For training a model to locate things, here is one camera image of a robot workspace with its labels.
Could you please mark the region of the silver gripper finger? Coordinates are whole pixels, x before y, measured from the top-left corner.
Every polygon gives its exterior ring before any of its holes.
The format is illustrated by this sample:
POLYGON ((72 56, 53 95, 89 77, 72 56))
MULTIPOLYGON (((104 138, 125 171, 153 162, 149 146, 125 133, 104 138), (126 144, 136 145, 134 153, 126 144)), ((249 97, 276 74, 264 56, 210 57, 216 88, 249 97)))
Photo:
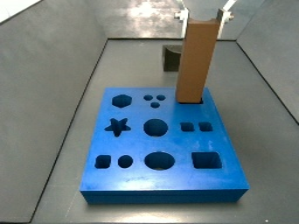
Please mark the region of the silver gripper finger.
POLYGON ((185 36, 188 18, 189 18, 189 10, 184 5, 182 0, 176 0, 178 11, 173 13, 173 18, 177 19, 181 23, 181 37, 185 36))
POLYGON ((225 2, 224 6, 217 11, 217 20, 218 20, 217 39, 220 39, 224 24, 233 19, 233 15, 232 15, 232 12, 229 11, 229 9, 234 3, 236 3, 236 0, 228 0, 225 2))

